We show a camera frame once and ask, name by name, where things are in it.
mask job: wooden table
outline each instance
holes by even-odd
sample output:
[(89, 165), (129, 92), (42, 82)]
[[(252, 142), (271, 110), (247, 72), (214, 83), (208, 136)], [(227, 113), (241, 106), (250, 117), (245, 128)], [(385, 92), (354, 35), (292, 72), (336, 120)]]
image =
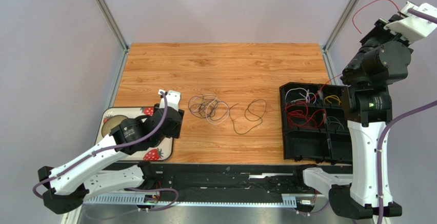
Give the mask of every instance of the wooden table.
[[(175, 140), (172, 163), (295, 164), (283, 160), (279, 87), (288, 82), (328, 80), (317, 44), (132, 44), (115, 107), (158, 103), (158, 89), (182, 93), (185, 110), (181, 138)], [(237, 135), (230, 119), (212, 125), (194, 117), (188, 100), (215, 93), (232, 109), (236, 129), (253, 125), (244, 110), (254, 99), (265, 99), (264, 122)], [(262, 107), (254, 107), (262, 112)], [(300, 161), (299, 164), (312, 161)]]

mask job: black wire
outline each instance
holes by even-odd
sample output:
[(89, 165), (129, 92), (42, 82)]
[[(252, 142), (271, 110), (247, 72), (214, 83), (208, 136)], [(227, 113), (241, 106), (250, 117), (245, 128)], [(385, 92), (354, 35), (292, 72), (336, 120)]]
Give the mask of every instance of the black wire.
[[(263, 114), (262, 114), (261, 116), (259, 116), (259, 115), (257, 115), (257, 114), (254, 114), (254, 113), (252, 113), (252, 111), (249, 110), (250, 106), (252, 106), (252, 104), (254, 104), (254, 103), (258, 102), (258, 101), (263, 101), (264, 104), (265, 104), (265, 106), (264, 106), (264, 112), (263, 112)], [(261, 120), (261, 122), (260, 122), (259, 124), (255, 125), (255, 126), (253, 126), (252, 128), (250, 128), (249, 130), (247, 130), (247, 132), (245, 132), (245, 133), (239, 133), (239, 132), (237, 132), (237, 130), (235, 129), (235, 121), (234, 121), (234, 119), (232, 119), (232, 116), (231, 116), (231, 109), (232, 109), (234, 106), (236, 106), (236, 105), (238, 105), (238, 104), (235, 104), (235, 105), (233, 105), (232, 107), (229, 108), (229, 118), (231, 118), (232, 125), (233, 125), (233, 128), (234, 128), (234, 132), (235, 132), (236, 134), (238, 134), (238, 135), (245, 135), (245, 134), (249, 133), (252, 129), (258, 127), (259, 125), (261, 125), (261, 124), (263, 123), (263, 116), (266, 114), (266, 111), (267, 111), (267, 102), (266, 102), (264, 99), (255, 99), (255, 100), (253, 100), (253, 101), (252, 101), (252, 102), (247, 106), (246, 110), (244, 111), (244, 117), (245, 117), (248, 121), (253, 121), (253, 122), (255, 122), (255, 121), (259, 121), (259, 120)], [(252, 114), (252, 115), (254, 115), (254, 116), (256, 116), (256, 117), (258, 117), (258, 119), (255, 119), (255, 120), (251, 120), (251, 119), (249, 119), (249, 118), (247, 117), (247, 112), (249, 112), (250, 114)]]
[[(193, 98), (201, 98), (202, 101), (200, 101), (200, 103), (190, 104)], [(218, 121), (221, 120), (223, 117), (225, 117), (225, 115), (227, 115), (228, 113), (227, 110), (221, 117), (214, 119), (216, 115), (216, 110), (219, 107), (220, 103), (225, 104), (225, 106), (228, 107), (227, 103), (225, 103), (224, 101), (220, 101), (217, 98), (205, 98), (204, 96), (193, 96), (188, 101), (188, 109), (190, 110), (190, 113), (197, 118), (201, 118), (201, 119), (209, 118), (211, 121)]]

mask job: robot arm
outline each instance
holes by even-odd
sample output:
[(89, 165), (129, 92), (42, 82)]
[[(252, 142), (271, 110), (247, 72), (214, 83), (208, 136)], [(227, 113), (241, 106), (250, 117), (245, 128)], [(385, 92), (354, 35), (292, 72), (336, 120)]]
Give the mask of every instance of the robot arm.
[(150, 163), (111, 173), (99, 171), (137, 151), (158, 146), (165, 137), (179, 138), (184, 115), (178, 109), (181, 94), (163, 90), (160, 94), (165, 96), (155, 106), (152, 116), (125, 119), (72, 161), (57, 168), (39, 169), (39, 185), (47, 188), (42, 195), (44, 205), (56, 214), (63, 214), (79, 207), (84, 200), (106, 192), (136, 187), (149, 189), (154, 183), (149, 180), (155, 177)]
[[(301, 184), (329, 196), (333, 211), (352, 219), (372, 218), (379, 214), (379, 198), (383, 215), (400, 216), (402, 207), (393, 201), (387, 175), (387, 135), (378, 151), (378, 139), (392, 121), (392, 100), (388, 85), (408, 76), (412, 43), (427, 37), (437, 25), (411, 14), (411, 10), (437, 16), (429, 4), (416, 6), (408, 2), (390, 20), (380, 18), (375, 27), (360, 41), (358, 53), (343, 70), (341, 80), (342, 108), (348, 120), (352, 141), (352, 183), (339, 180), (313, 166), (301, 168)], [(377, 152), (381, 152), (382, 193), (378, 192)]]

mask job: strawberry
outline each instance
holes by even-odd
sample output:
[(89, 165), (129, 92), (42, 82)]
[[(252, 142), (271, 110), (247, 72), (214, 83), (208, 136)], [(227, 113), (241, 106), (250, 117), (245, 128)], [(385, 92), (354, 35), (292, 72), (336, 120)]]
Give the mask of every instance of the strawberry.
[(107, 122), (109, 119), (111, 119), (112, 115), (107, 115), (103, 118), (103, 124), (105, 124), (105, 122)]
[(153, 107), (142, 107), (140, 110), (145, 115), (153, 115)]
[(156, 161), (161, 159), (163, 157), (163, 151), (160, 148), (155, 148), (153, 150), (150, 150), (149, 152), (144, 155), (143, 160), (144, 161)]

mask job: wire bundle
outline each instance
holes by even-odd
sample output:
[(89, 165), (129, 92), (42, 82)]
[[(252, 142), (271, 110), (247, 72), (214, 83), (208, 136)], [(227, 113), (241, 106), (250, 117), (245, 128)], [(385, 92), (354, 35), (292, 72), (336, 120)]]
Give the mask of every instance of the wire bundle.
[[(287, 110), (287, 122), (290, 127), (304, 127), (304, 128), (319, 128), (325, 122), (326, 111), (319, 109), (312, 114), (309, 113), (308, 106), (305, 106), (306, 112), (303, 110)], [(320, 121), (315, 119), (315, 115), (319, 112), (323, 113), (323, 118)]]
[(305, 95), (302, 94), (301, 92), (299, 92), (299, 95), (302, 96), (303, 98), (295, 99), (295, 100), (291, 101), (290, 103), (293, 103), (293, 102), (296, 102), (296, 101), (302, 101), (302, 100), (305, 100), (306, 103), (310, 103), (311, 100), (312, 100), (310, 98), (310, 94), (312, 94), (313, 98), (315, 98), (315, 94), (314, 93), (310, 92), (309, 90), (307, 90), (305, 88), (298, 87), (298, 88), (290, 89), (290, 90), (287, 91), (287, 93), (285, 93), (285, 102), (287, 101), (288, 93), (291, 92), (291, 91), (295, 91), (295, 90), (303, 90), (303, 91), (305, 91)]
[[(304, 96), (303, 99), (292, 101), (290, 104), (288, 104), (288, 105), (285, 107), (285, 111), (287, 112), (287, 123), (288, 123), (288, 126), (289, 126), (289, 127), (304, 127), (304, 128), (319, 128), (320, 126), (322, 126), (323, 123), (325, 122), (326, 117), (327, 117), (326, 110), (324, 110), (324, 109), (319, 109), (319, 110), (314, 111), (312, 114), (310, 114), (309, 109), (308, 109), (308, 105), (307, 105), (307, 104), (308, 104), (308, 103), (311, 103), (313, 99), (314, 99), (314, 103), (315, 103), (316, 100), (317, 100), (316, 97), (317, 97), (317, 95), (321, 92), (321, 90), (322, 90), (322, 89), (323, 89), (323, 88), (324, 88), (324, 87), (325, 87), (325, 86), (326, 86), (326, 85), (327, 85), (331, 80), (333, 80), (333, 79), (339, 77), (340, 75), (341, 75), (341, 74), (339, 74), (339, 75), (333, 77), (332, 79), (330, 79), (330, 80), (328, 80), (326, 83), (324, 83), (323, 86), (322, 86), (322, 87), (317, 91), (316, 94), (313, 95), (312, 98), (309, 98), (309, 99), (308, 99), (307, 97), (309, 97), (309, 94), (311, 94), (311, 93), (309, 93), (308, 90), (302, 88), (303, 90), (306, 91), (307, 95)], [(297, 90), (297, 89), (298, 89), (298, 88), (288, 90), (287, 93), (286, 93), (286, 95), (285, 95), (285, 100), (287, 99), (287, 94), (288, 94), (290, 91), (292, 91), (292, 90)], [(304, 106), (303, 110), (301, 110), (301, 109), (294, 109), (294, 110), (291, 110), (291, 107), (293, 107), (293, 106), (297, 106), (297, 105), (303, 105), (303, 106)], [(322, 115), (323, 117), (322, 117), (322, 119), (321, 119), (320, 121), (318, 121), (318, 120), (315, 119), (315, 115), (316, 115), (317, 113), (319, 113), (319, 112), (322, 112), (322, 113), (323, 113), (323, 115)]]
[[(215, 118), (220, 104), (226, 107), (226, 111), (221, 117)], [(228, 118), (230, 110), (228, 104), (224, 101), (221, 101), (217, 94), (193, 96), (188, 101), (188, 109), (195, 117), (206, 119), (213, 125), (218, 125), (224, 122)]]

